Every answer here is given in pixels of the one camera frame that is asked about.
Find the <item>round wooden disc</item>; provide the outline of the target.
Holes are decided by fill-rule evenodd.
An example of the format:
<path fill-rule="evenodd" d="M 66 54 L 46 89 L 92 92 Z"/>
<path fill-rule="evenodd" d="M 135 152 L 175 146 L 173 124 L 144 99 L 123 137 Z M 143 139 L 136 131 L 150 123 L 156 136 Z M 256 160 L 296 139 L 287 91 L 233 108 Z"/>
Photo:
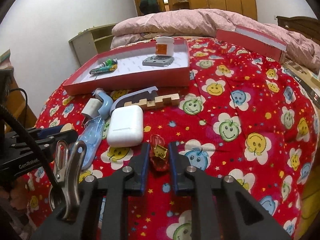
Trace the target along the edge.
<path fill-rule="evenodd" d="M 63 127 L 60 129 L 60 132 L 66 132 L 66 131 L 73 130 L 73 129 L 74 129 L 73 124 L 67 123 L 67 124 L 63 125 Z"/>

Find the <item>clear blue plastic case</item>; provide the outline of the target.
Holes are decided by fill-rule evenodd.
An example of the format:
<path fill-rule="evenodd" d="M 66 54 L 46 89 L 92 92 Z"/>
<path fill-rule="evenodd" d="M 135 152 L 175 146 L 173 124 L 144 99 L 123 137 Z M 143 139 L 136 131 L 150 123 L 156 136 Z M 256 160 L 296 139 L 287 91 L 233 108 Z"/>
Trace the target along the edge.
<path fill-rule="evenodd" d="M 87 151 L 81 170 L 88 169 L 95 158 L 97 149 L 102 141 L 105 120 L 101 116 L 89 120 L 85 125 L 85 130 L 79 135 L 78 140 L 82 140 Z"/>

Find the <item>white small cube adapter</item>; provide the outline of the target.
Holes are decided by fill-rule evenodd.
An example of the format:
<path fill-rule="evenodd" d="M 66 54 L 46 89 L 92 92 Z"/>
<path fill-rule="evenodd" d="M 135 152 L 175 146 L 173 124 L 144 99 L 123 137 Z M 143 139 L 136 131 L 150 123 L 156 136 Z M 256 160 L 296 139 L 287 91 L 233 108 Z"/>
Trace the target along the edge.
<path fill-rule="evenodd" d="M 81 114 L 87 119 L 94 119 L 99 116 L 98 110 L 102 106 L 102 102 L 96 98 L 90 98 L 85 107 L 81 111 Z"/>

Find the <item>light blue curved tube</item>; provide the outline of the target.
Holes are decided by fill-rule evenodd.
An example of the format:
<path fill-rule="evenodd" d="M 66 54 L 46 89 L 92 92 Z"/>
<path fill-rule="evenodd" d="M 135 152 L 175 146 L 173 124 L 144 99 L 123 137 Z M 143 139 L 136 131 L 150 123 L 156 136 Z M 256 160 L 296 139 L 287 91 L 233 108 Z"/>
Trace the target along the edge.
<path fill-rule="evenodd" d="M 106 94 L 106 92 L 102 88 L 97 88 L 93 95 L 96 99 L 100 100 L 102 105 L 98 108 L 99 115 L 104 119 L 108 119 L 110 116 L 110 110 L 113 105 L 113 99 Z"/>

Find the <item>red and yellow toy figure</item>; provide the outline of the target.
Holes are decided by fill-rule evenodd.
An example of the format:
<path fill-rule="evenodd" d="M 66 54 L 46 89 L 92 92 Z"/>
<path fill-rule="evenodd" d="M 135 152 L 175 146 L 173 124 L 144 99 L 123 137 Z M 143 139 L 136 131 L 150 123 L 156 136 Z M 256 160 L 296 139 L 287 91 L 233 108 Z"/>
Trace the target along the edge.
<path fill-rule="evenodd" d="M 154 171 L 167 172 L 169 170 L 169 150 L 165 140 L 157 134 L 150 137 L 151 150 L 149 161 Z"/>

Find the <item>white earbuds case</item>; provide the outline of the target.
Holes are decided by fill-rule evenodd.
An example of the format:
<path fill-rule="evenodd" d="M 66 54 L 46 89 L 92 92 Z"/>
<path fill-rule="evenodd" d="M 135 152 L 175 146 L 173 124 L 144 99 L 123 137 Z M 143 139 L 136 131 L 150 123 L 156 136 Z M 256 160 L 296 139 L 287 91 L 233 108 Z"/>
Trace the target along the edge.
<path fill-rule="evenodd" d="M 111 147 L 132 147 L 143 141 L 143 110 L 137 105 L 116 108 L 106 137 Z"/>

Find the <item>green battery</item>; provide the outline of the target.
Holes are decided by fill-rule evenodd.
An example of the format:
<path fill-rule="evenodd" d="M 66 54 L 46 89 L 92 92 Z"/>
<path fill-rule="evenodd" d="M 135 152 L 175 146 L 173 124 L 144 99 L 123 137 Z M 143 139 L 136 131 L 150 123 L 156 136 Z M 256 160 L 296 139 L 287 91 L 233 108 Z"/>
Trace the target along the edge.
<path fill-rule="evenodd" d="M 96 67 L 96 68 L 93 68 L 92 70 L 90 70 L 89 74 L 96 75 L 96 74 L 104 74 L 104 73 L 114 72 L 117 69 L 117 67 L 118 67 L 117 64 L 114 64 L 111 66 Z"/>

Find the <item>wooden puzzle block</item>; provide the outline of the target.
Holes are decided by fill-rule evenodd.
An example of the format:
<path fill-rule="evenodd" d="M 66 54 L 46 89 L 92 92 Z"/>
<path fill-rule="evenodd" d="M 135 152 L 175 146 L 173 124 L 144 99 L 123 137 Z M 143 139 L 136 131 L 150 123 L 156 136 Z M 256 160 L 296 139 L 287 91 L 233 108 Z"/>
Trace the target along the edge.
<path fill-rule="evenodd" d="M 148 101 L 147 99 L 140 99 L 137 103 L 132 101 L 124 103 L 126 106 L 139 106 L 142 110 L 151 110 L 163 108 L 165 106 L 178 106 L 180 104 L 179 94 L 168 94 L 162 96 L 156 96 L 153 100 Z"/>

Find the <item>green toy piece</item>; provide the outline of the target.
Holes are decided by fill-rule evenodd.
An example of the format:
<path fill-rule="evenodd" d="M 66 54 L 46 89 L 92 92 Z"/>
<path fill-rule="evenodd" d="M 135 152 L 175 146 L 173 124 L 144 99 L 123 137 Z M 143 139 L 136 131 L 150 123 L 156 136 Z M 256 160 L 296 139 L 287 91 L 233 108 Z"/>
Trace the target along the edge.
<path fill-rule="evenodd" d="M 117 59 L 107 59 L 106 61 L 104 61 L 104 62 L 102 63 L 102 65 L 103 65 L 104 67 L 106 67 L 106 66 L 116 65 L 117 63 L 118 63 Z"/>

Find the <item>grey perforated plastic plate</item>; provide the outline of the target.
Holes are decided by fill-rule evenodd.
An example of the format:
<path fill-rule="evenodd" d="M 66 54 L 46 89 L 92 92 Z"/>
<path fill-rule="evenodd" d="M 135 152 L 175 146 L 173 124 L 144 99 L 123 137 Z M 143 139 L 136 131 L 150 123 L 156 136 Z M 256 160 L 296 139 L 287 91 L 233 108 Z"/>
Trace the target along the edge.
<path fill-rule="evenodd" d="M 142 65 L 150 67 L 166 67 L 174 62 L 172 56 L 150 56 L 142 61 Z"/>

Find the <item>white-capped orange jar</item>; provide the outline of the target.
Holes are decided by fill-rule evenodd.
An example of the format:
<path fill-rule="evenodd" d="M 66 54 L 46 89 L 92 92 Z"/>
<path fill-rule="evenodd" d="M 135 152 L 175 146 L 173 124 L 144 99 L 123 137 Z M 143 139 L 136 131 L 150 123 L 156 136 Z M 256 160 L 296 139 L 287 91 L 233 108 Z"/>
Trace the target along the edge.
<path fill-rule="evenodd" d="M 155 48 L 157 56 L 173 56 L 174 38 L 167 36 L 157 37 Z"/>

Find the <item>grey-purple curved plastic piece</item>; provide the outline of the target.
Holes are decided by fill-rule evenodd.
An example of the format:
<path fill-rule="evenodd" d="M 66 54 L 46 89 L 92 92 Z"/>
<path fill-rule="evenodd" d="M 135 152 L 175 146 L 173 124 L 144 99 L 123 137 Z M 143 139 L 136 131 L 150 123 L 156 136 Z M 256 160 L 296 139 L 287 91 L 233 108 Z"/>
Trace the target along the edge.
<path fill-rule="evenodd" d="M 121 96 L 111 106 L 110 116 L 116 108 L 124 107 L 126 102 L 138 103 L 142 99 L 146 99 L 148 101 L 154 100 L 155 97 L 158 96 L 157 91 L 158 88 L 156 86 L 152 86 Z"/>

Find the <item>green-grey bookshelf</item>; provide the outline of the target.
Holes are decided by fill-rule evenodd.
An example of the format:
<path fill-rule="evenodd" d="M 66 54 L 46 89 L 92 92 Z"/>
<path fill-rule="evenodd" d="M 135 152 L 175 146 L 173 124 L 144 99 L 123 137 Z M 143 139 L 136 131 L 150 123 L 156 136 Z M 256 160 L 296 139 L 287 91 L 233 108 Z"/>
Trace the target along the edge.
<path fill-rule="evenodd" d="M 95 55 L 109 51 L 113 40 L 112 29 L 116 24 L 88 28 L 69 40 L 80 66 Z"/>

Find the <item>red smiley-flower blanket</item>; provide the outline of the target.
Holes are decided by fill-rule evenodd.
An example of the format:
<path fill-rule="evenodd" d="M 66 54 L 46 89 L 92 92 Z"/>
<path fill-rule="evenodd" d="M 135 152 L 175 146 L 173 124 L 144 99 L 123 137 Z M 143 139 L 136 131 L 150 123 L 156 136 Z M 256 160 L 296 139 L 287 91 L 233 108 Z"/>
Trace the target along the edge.
<path fill-rule="evenodd" d="M 144 111 L 145 142 L 159 136 L 210 176 L 233 176 L 295 237 L 300 195 L 317 151 L 319 120 L 314 104 L 285 69 L 269 57 L 215 38 L 188 40 L 188 88 L 163 88 L 180 95 L 178 106 Z M 91 95 L 69 96 L 61 85 L 49 97 L 37 128 L 72 124 Z M 80 175 L 110 176 L 140 152 L 116 149 L 103 137 L 92 165 Z M 127 239 L 190 239 L 190 197 L 174 194 L 169 172 L 148 174 L 143 197 L 129 198 Z"/>

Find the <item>dark green hanging backpack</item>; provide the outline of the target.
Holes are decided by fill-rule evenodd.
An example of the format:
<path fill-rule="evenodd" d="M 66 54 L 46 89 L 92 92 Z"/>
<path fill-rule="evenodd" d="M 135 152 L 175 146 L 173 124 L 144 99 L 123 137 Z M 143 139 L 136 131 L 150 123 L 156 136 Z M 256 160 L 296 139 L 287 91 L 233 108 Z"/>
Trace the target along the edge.
<path fill-rule="evenodd" d="M 160 12 L 157 0 L 140 0 L 139 9 L 143 15 Z"/>

